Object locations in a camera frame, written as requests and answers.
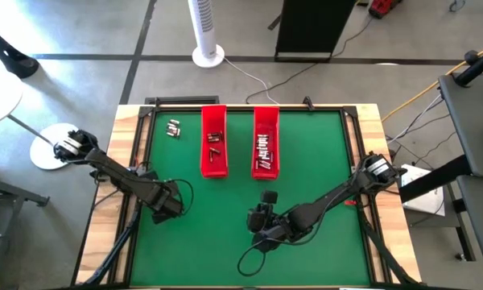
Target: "black strap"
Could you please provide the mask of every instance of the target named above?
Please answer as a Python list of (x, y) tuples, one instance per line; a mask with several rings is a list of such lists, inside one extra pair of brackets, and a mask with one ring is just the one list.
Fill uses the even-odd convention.
[[(358, 210), (363, 211), (363, 208), (359, 205)], [(379, 254), (381, 257), (383, 257), (388, 264), (388, 267), (392, 270), (392, 272), (395, 274), (397, 279), (401, 284), (418, 284), (419, 282), (415, 281), (413, 278), (411, 278), (406, 271), (399, 265), (397, 260), (394, 258), (392, 253), (388, 251), (388, 249), (385, 246), (385, 243), (382, 241), (382, 239), (379, 238), (378, 234), (372, 229), (372, 226), (369, 223), (369, 220), (365, 216), (365, 213), (362, 213), (361, 215), (361, 220), (362, 225), (363, 225), (363, 230), (365, 231), (365, 234), (370, 238), (370, 240), (374, 243), (376, 248), (378, 249)]]

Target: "person's leg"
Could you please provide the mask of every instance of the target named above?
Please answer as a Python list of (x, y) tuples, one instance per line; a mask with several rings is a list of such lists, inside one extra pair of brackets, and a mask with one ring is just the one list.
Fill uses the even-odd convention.
[(0, 60), (6, 69), (19, 78), (30, 77), (39, 68), (36, 59), (26, 56), (13, 48), (0, 36)]

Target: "red object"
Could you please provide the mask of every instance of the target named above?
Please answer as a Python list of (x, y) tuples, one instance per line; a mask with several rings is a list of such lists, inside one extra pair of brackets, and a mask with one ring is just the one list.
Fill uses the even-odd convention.
[[(200, 149), (200, 172), (204, 178), (227, 177), (227, 134), (225, 123), (227, 120), (227, 108), (225, 105), (202, 107), (202, 140)], [(222, 133), (219, 142), (208, 142), (208, 134)], [(210, 160), (210, 148), (218, 150)]]
[(383, 18), (402, 0), (373, 0), (372, 6), (369, 8), (369, 14), (377, 19)]
[[(268, 135), (267, 145), (269, 152), (272, 152), (270, 169), (258, 166), (258, 149), (256, 142), (258, 135)], [(254, 108), (254, 143), (252, 150), (252, 177), (254, 179), (274, 180), (279, 174), (279, 108), (278, 107), (255, 107)]]

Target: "white cable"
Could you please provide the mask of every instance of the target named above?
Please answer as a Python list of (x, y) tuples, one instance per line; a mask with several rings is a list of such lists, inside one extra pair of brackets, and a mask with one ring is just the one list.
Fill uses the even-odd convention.
[(271, 100), (271, 101), (272, 101), (274, 104), (279, 105), (279, 103), (278, 103), (278, 102), (276, 102), (276, 101), (275, 101), (273, 98), (271, 98), (271, 97), (270, 97), (270, 94), (268, 93), (268, 87), (266, 86), (266, 82), (264, 82), (264, 81), (262, 81), (262, 80), (258, 79), (257, 77), (255, 77), (255, 76), (253, 76), (253, 75), (251, 75), (251, 74), (249, 74), (249, 73), (247, 73), (247, 72), (244, 72), (244, 71), (243, 71), (241, 68), (237, 67), (237, 66), (236, 66), (236, 65), (234, 65), (232, 62), (230, 62), (230, 61), (229, 61), (229, 60), (228, 60), (226, 57), (224, 57), (224, 60), (225, 60), (225, 61), (227, 61), (227, 63), (228, 63), (228, 64), (231, 64), (231, 65), (233, 66), (233, 68), (235, 68), (235, 69), (239, 70), (240, 72), (242, 72), (242, 73), (243, 73), (243, 74), (245, 74), (246, 76), (248, 76), (248, 77), (250, 77), (250, 78), (252, 78), (252, 79), (254, 79), (254, 80), (256, 80), (256, 81), (261, 82), (261, 83), (263, 84), (263, 86), (265, 87), (266, 97), (267, 97), (269, 100)]
[(388, 145), (390, 145), (390, 143), (394, 142), (395, 140), (397, 140), (397, 138), (399, 138), (403, 133), (405, 133), (406, 131), (408, 131), (408, 129), (410, 129), (416, 122), (418, 122), (422, 116), (424, 116), (424, 114), (426, 112), (429, 111), (429, 109), (431, 108), (431, 106), (433, 106), (433, 104), (435, 104), (436, 101), (438, 101), (438, 99), (441, 97), (441, 95), (439, 94), (438, 96), (435, 97), (435, 99), (431, 102), (431, 104), (429, 104), (426, 109), (424, 109), (424, 111), (419, 115), (419, 117), (412, 123), (410, 124), (409, 126), (407, 126), (404, 130), (402, 130), (401, 133), (399, 133), (397, 136), (395, 136), (392, 140), (388, 141)]

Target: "black cable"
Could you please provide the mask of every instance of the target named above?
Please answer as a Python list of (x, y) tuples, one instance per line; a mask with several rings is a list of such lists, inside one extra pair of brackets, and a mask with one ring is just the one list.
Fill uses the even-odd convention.
[(120, 189), (118, 189), (118, 188), (117, 188), (117, 189), (116, 189), (115, 191), (113, 191), (112, 193), (110, 193), (110, 194), (106, 195), (105, 197), (103, 197), (102, 199), (100, 199), (99, 201), (97, 201), (97, 202), (95, 203), (95, 205), (93, 205), (93, 209), (97, 208), (97, 205), (100, 205), (100, 204), (101, 204), (102, 202), (104, 202), (106, 199), (108, 199), (108, 198), (112, 197), (114, 194), (116, 194), (116, 193), (117, 193), (117, 192), (119, 192), (119, 191), (120, 191)]
[(249, 99), (251, 99), (253, 96), (255, 96), (255, 95), (257, 95), (257, 94), (260, 94), (260, 93), (265, 93), (266, 91), (271, 91), (272, 89), (275, 89), (275, 88), (277, 88), (277, 87), (279, 87), (279, 86), (281, 86), (281, 85), (284, 85), (284, 84), (286, 84), (288, 81), (290, 81), (292, 78), (297, 77), (299, 74), (306, 72), (306, 71), (307, 71), (307, 70), (309, 70), (310, 68), (313, 68), (314, 66), (316, 66), (316, 65), (318, 65), (318, 64), (323, 64), (323, 63), (325, 63), (325, 62), (328, 62), (328, 61), (330, 61), (332, 58), (334, 58), (334, 57), (337, 57), (337, 56), (341, 55), (342, 53), (344, 53), (344, 51), (345, 51), (345, 47), (347, 46), (347, 43), (348, 43), (349, 41), (351, 41), (351, 40), (353, 40), (353, 39), (357, 38), (357, 37), (358, 37), (358, 36), (359, 36), (361, 33), (363, 33), (363, 31), (365, 31), (365, 29), (367, 29), (367, 27), (370, 25), (370, 23), (372, 22), (372, 20), (373, 20), (373, 18), (369, 18), (369, 22), (367, 22), (367, 24), (366, 24), (366, 25), (365, 25), (365, 26), (364, 26), (364, 27), (363, 27), (363, 28), (362, 28), (362, 29), (361, 29), (361, 30), (360, 30), (360, 31), (359, 31), (357, 34), (355, 34), (355, 35), (353, 35), (353, 36), (349, 37), (348, 39), (346, 39), (346, 40), (345, 40), (345, 42), (344, 42), (344, 46), (342, 47), (341, 51), (340, 51), (340, 52), (338, 52), (337, 54), (333, 55), (333, 54), (331, 53), (331, 55), (330, 55), (328, 58), (326, 58), (326, 59), (324, 59), (324, 60), (321, 60), (321, 61), (319, 61), (319, 62), (317, 62), (317, 63), (314, 63), (314, 64), (312, 64), (312, 65), (310, 65), (310, 66), (308, 66), (308, 67), (306, 67), (306, 68), (303, 68), (302, 70), (300, 70), (300, 71), (298, 71), (298, 72), (294, 73), (293, 75), (291, 75), (290, 77), (288, 77), (288, 78), (287, 78), (285, 81), (280, 82), (280, 83), (278, 83), (277, 85), (272, 85), (272, 86), (271, 86), (270, 88), (268, 88), (268, 89), (263, 89), (263, 90), (260, 90), (260, 91), (258, 91), (258, 92), (256, 92), (256, 93), (252, 93), (252, 94), (250, 94), (249, 96), (247, 96), (247, 97), (245, 98), (245, 103), (246, 103), (246, 104), (250, 104), (250, 103), (249, 103)]
[(192, 208), (193, 200), (195, 199), (195, 193), (193, 192), (193, 186), (192, 186), (192, 184), (189, 181), (184, 180), (184, 179), (174, 179), (174, 180), (169, 180), (169, 181), (180, 181), (180, 182), (184, 182), (190, 188), (190, 193), (191, 193), (192, 197), (190, 199), (190, 204), (188, 205), (188, 209), (186, 209), (186, 211), (184, 211), (182, 213), (182, 215), (185, 216), (190, 211), (190, 209)]
[(456, 132), (452, 132), (449, 137), (447, 137), (445, 140), (442, 140), (440, 141), (440, 143), (438, 143), (434, 148), (430, 149), (424, 156), (422, 157), (418, 157), (417, 161), (415, 161), (415, 163), (419, 162), (419, 160), (421, 160), (422, 158), (426, 158), (429, 153), (433, 152), (434, 150), (438, 149), (438, 147), (440, 147), (440, 145), (442, 145), (444, 142), (447, 142), (454, 134), (456, 134)]
[[(436, 102), (435, 104), (433, 104), (433, 106), (430, 106), (429, 108), (427, 108), (426, 112), (428, 112), (429, 110), (432, 110), (433, 108), (435, 108), (436, 106), (440, 105), (444, 100), (440, 100), (438, 102)], [(420, 116), (422, 115), (422, 112), (419, 113), (414, 119), (413, 121), (411, 121), (410, 125), (408, 125), (408, 127), (406, 128), (406, 130), (404, 131), (404, 133), (402, 133), (401, 135), (399, 135), (398, 137), (395, 138), (395, 140), (397, 139), (400, 139), (406, 135), (408, 135), (409, 133), (413, 132), (413, 131), (416, 131), (418, 130), (418, 128), (415, 128), (414, 130), (410, 130), (413, 125), (417, 122), (417, 120), (419, 120)]]
[(423, 217), (423, 218), (419, 219), (417, 222), (412, 222), (410, 224), (410, 227), (417, 226), (419, 223), (425, 222), (428, 219), (433, 218), (442, 209), (442, 206), (444, 206), (444, 198), (443, 197), (442, 197), (442, 203), (440, 203), (440, 206), (438, 207), (438, 209), (434, 213), (431, 213), (427, 217)]
[(249, 254), (250, 251), (252, 251), (255, 247), (259, 246), (259, 244), (261, 244), (264, 241), (265, 240), (261, 240), (259, 242), (256, 242), (254, 245), (249, 246), (249, 248), (245, 252), (243, 252), (243, 255), (241, 255), (240, 259), (238, 260), (238, 264), (237, 264), (238, 273), (242, 274), (245, 277), (251, 277), (251, 276), (258, 274), (261, 271), (261, 269), (263, 269), (263, 266), (265, 265), (265, 260), (266, 260), (266, 253), (263, 253), (263, 259), (261, 261), (261, 264), (259, 264), (259, 267), (256, 271), (253, 271), (251, 273), (245, 273), (245, 272), (242, 271), (240, 266), (242, 265), (242, 261), (245, 258), (245, 256), (247, 254)]
[(418, 158), (418, 160), (422, 160), (431, 170), (434, 169), (426, 160), (420, 158), (418, 155), (416, 155), (412, 150), (408, 149), (408, 147), (404, 146), (404, 144), (400, 143), (398, 140), (395, 140), (397, 144), (401, 146), (401, 148), (404, 148), (404, 150), (410, 152), (414, 157)]
[(417, 131), (417, 130), (420, 130), (420, 129), (424, 128), (425, 126), (427, 126), (427, 125), (429, 125), (429, 124), (431, 124), (431, 123), (433, 123), (433, 122), (436, 122), (436, 121), (441, 120), (441, 119), (443, 119), (443, 118), (447, 118), (447, 117), (449, 117), (449, 116), (450, 116), (450, 114), (446, 114), (445, 116), (438, 117), (438, 118), (434, 118), (434, 119), (432, 119), (431, 121), (426, 122), (426, 123), (425, 123), (425, 124), (423, 124), (422, 126), (419, 126), (419, 127), (416, 127), (415, 129), (411, 129), (411, 130), (409, 130), (407, 133), (411, 133), (411, 132), (415, 132), (415, 131)]

